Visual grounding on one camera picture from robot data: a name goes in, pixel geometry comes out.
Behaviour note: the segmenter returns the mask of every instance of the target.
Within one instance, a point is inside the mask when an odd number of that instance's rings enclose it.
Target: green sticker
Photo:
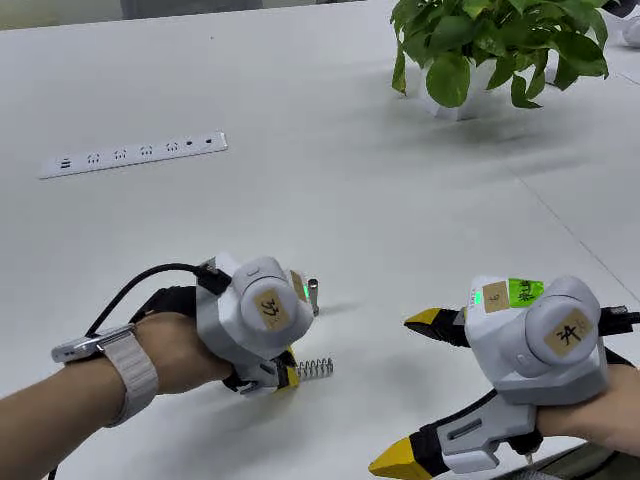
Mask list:
[[[521,278],[509,279],[509,305],[528,307],[544,292],[544,283]]]

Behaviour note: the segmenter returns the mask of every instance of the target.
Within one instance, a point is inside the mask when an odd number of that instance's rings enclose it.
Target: forearm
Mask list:
[[[101,358],[0,400],[0,478],[41,479],[115,418],[123,398],[118,373]]]
[[[609,367],[609,389],[581,405],[541,408],[543,436],[571,436],[640,456],[640,372]]]

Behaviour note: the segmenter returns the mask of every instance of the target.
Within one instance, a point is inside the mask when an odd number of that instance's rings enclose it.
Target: power strip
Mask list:
[[[40,179],[126,167],[139,163],[158,162],[170,158],[190,157],[203,153],[219,152],[227,148],[223,132],[171,139],[158,143],[105,148],[50,159],[45,163]]]

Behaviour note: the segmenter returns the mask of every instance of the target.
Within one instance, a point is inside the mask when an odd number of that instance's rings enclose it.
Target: metal screw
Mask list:
[[[307,287],[309,288],[309,302],[313,308],[313,315],[317,317],[320,313],[320,307],[318,307],[318,280],[310,278],[307,282]]]

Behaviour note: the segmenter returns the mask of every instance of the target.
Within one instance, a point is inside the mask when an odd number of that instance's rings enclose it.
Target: wearable gripper device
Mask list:
[[[405,325],[434,340],[470,347],[494,390],[465,409],[389,447],[370,466],[382,477],[426,480],[452,470],[495,468],[501,442],[521,455],[542,443],[538,405],[570,405],[607,386],[607,363],[630,365],[602,337],[633,331],[640,314],[600,308],[589,287],[562,277],[542,282],[477,277],[460,310],[432,308]]]
[[[311,326],[316,296],[309,294],[302,273],[283,270],[272,257],[244,265],[222,253],[202,266],[224,272],[230,282],[212,291],[198,278],[191,287],[158,290],[134,315],[172,311],[196,319],[198,335],[216,356],[233,364],[224,384],[244,395],[270,393],[299,384],[291,345]]]

